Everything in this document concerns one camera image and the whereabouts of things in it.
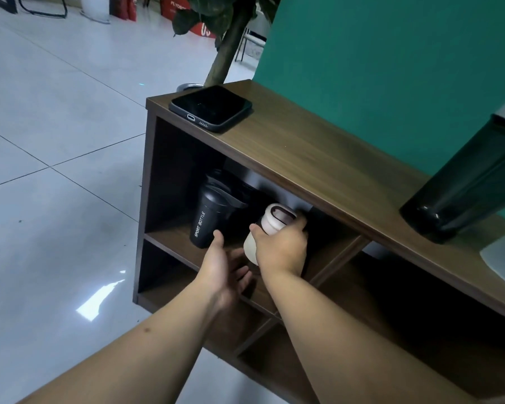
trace plant stem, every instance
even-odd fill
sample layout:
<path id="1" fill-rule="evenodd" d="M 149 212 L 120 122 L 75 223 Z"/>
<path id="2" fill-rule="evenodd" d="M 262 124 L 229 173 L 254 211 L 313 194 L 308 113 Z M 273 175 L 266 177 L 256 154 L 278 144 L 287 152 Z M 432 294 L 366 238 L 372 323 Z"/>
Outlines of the plant stem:
<path id="1" fill-rule="evenodd" d="M 219 85 L 224 82 L 234 59 L 234 54 L 240 46 L 241 36 L 245 27 L 253 17 L 256 0 L 237 0 L 234 3 L 234 15 L 228 31 L 222 40 L 219 52 L 209 70 L 204 86 Z"/>

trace white cup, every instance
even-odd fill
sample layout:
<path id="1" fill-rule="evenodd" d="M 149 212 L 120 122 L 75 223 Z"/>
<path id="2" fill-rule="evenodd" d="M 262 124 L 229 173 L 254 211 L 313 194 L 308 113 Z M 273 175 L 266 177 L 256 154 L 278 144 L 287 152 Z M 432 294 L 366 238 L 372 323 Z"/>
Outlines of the white cup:
<path id="1" fill-rule="evenodd" d="M 265 209 L 265 213 L 258 225 L 266 234 L 273 235 L 292 223 L 296 218 L 297 214 L 291 208 L 286 207 L 284 204 L 273 203 Z M 258 265 L 256 261 L 256 242 L 251 233 L 247 235 L 243 243 L 243 249 L 249 261 L 254 265 Z"/>

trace smartphone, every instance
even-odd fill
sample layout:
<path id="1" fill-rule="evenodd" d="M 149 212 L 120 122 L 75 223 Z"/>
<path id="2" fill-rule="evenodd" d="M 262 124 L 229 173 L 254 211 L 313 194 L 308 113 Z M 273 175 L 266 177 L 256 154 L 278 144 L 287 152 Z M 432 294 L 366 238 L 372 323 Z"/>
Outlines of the smartphone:
<path id="1" fill-rule="evenodd" d="M 222 132 L 246 118 L 253 104 L 216 85 L 174 98 L 168 108 L 212 132 Z"/>

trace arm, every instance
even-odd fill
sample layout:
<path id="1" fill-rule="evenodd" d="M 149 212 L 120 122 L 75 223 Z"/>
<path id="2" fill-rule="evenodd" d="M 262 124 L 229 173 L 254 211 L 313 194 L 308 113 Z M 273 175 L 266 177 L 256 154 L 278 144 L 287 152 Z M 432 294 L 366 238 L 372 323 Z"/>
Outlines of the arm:
<path id="1" fill-rule="evenodd" d="M 250 282 L 243 254 L 227 254 L 219 231 L 195 280 L 128 333 L 20 403 L 174 403 L 215 317 Z"/>
<path id="2" fill-rule="evenodd" d="M 476 403 L 300 277 L 305 224 L 300 217 L 272 236 L 257 225 L 250 228 L 264 283 L 320 402 Z"/>

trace teal wall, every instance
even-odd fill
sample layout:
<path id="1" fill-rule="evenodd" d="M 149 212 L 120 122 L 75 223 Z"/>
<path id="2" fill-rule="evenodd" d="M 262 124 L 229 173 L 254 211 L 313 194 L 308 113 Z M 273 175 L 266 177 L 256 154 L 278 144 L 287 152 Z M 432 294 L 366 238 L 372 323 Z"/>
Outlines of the teal wall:
<path id="1" fill-rule="evenodd" d="M 254 79 L 433 174 L 505 101 L 505 0 L 282 0 Z"/>

